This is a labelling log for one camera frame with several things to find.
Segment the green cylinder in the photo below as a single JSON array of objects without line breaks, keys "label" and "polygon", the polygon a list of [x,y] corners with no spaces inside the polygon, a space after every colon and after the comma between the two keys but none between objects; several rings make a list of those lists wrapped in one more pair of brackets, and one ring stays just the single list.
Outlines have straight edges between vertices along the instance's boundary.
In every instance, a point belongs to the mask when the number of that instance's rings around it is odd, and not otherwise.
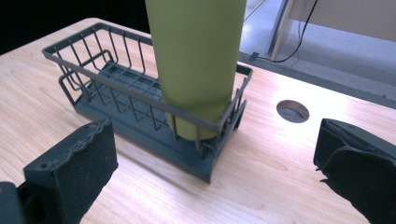
[{"label": "green cylinder", "polygon": [[[212,122],[219,121],[233,93],[246,3],[247,0],[146,0],[163,100],[167,104]],[[180,136],[195,140],[195,125],[176,118],[176,126]],[[200,130],[200,140],[215,135]]]}]

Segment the grommet hole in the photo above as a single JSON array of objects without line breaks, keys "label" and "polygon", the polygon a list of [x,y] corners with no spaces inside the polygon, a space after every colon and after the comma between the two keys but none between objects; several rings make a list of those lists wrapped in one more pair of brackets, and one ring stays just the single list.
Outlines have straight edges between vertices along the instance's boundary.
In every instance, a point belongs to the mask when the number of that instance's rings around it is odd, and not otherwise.
[{"label": "grommet hole", "polygon": [[308,109],[292,100],[284,100],[277,104],[276,111],[283,119],[293,122],[302,123],[309,119]]}]

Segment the black foam pad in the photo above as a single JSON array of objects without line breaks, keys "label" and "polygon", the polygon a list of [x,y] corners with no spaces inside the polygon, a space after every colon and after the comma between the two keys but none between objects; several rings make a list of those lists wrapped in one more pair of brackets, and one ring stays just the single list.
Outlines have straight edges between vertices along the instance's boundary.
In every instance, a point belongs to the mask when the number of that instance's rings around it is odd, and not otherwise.
[{"label": "black foam pad", "polygon": [[26,223],[20,197],[13,183],[0,182],[0,223]]},{"label": "black foam pad", "polygon": [[396,146],[354,125],[324,119],[314,164],[329,187],[371,223],[396,223]]},{"label": "black foam pad", "polygon": [[46,223],[79,223],[117,169],[110,119],[84,125],[24,169]]}]

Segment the gray floor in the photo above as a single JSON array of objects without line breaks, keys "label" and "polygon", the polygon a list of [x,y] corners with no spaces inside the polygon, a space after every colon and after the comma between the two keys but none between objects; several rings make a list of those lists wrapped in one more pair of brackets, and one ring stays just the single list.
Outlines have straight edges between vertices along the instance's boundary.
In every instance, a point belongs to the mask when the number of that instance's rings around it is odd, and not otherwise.
[{"label": "gray floor", "polygon": [[[250,60],[253,52],[268,58],[270,34],[279,0],[248,0],[239,61],[396,108],[396,43],[308,24],[298,53],[284,63]],[[298,29],[291,23],[278,60],[297,47]]]}]

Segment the dish rack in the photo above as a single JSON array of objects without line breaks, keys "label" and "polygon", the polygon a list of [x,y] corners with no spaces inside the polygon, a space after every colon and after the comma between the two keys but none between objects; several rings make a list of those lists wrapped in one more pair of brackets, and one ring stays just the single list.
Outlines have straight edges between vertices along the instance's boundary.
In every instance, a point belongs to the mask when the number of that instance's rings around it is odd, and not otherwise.
[{"label": "dish rack", "polygon": [[[210,183],[219,154],[246,107],[242,96],[250,68],[236,66],[239,88],[220,120],[211,122],[163,102],[149,37],[100,22],[42,52],[61,68],[59,84],[79,114],[93,120],[112,118],[117,134]],[[178,135],[176,118],[196,126],[195,141]],[[201,130],[217,135],[200,140]]]}]

